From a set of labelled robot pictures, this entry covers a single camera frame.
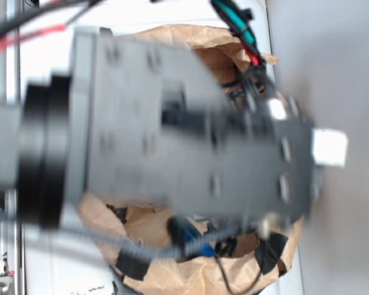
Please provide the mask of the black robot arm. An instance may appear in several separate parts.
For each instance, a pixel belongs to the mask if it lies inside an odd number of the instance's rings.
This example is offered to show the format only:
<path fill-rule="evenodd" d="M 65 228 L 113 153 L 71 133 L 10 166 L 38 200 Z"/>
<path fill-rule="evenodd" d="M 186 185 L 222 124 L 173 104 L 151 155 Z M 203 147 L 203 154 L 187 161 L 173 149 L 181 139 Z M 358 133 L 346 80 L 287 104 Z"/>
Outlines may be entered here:
<path fill-rule="evenodd" d="M 85 193 L 229 222 L 311 209 L 312 127 L 263 66 L 233 103 L 192 51 L 77 33 L 71 66 L 0 103 L 0 191 L 45 227 Z"/>

